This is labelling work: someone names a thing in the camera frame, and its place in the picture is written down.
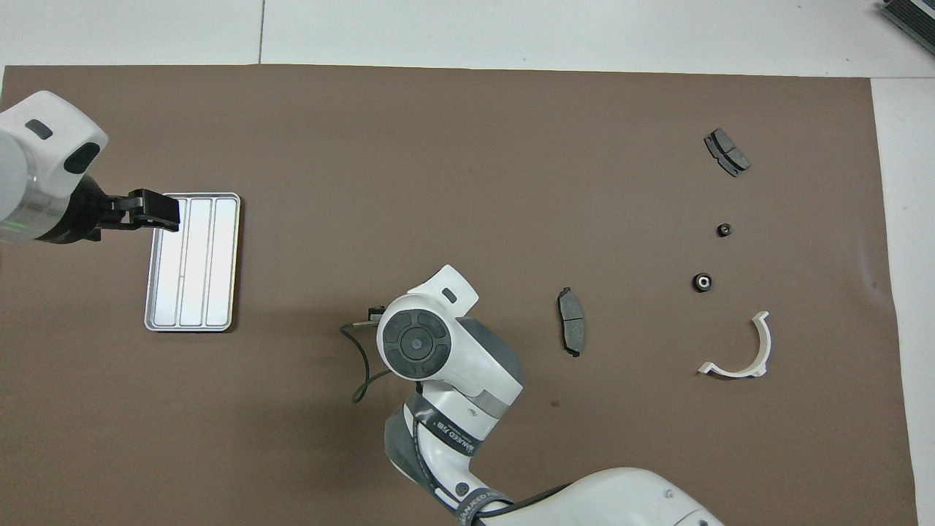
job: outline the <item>metal tray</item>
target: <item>metal tray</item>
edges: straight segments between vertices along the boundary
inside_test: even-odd
[[[159,332],[230,328],[237,279],[240,196],[166,194],[179,201],[178,232],[155,230],[144,324]]]

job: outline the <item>circular button panel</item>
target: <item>circular button panel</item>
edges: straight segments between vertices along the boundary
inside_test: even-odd
[[[422,309],[393,314],[383,328],[383,352],[393,369],[408,378],[437,373],[451,354],[452,337],[441,319]]]

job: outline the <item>black cable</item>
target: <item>black cable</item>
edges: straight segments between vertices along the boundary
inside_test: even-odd
[[[370,387],[370,384],[375,382],[378,378],[382,378],[386,374],[391,373],[391,371],[387,369],[386,371],[383,371],[382,373],[377,373],[373,376],[370,376],[370,360],[367,359],[367,352],[364,351],[364,347],[360,344],[360,342],[358,342],[357,339],[354,338],[350,332],[348,332],[349,329],[353,329],[355,327],[360,327],[364,325],[369,326],[369,325],[376,325],[376,324],[377,324],[376,322],[349,323],[347,325],[342,326],[340,329],[341,334],[343,334],[344,336],[347,336],[348,340],[351,340],[354,346],[357,347],[357,350],[360,351],[360,358],[364,359],[364,383],[361,384],[360,387],[358,387],[357,390],[351,396],[351,403],[359,403],[361,400],[364,399],[364,395],[367,394],[367,388]]]

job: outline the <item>black rubber grommet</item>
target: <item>black rubber grommet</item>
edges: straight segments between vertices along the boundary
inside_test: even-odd
[[[697,292],[708,292],[711,290],[712,279],[709,274],[704,272],[695,274],[695,277],[692,278],[692,286]]]

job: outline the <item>white floor tile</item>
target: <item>white floor tile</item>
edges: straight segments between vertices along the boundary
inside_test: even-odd
[[[264,63],[935,77],[868,0],[266,0]]]
[[[263,0],[4,0],[0,80],[9,65],[256,63],[262,13]]]
[[[935,79],[874,79],[919,524],[935,524]]]

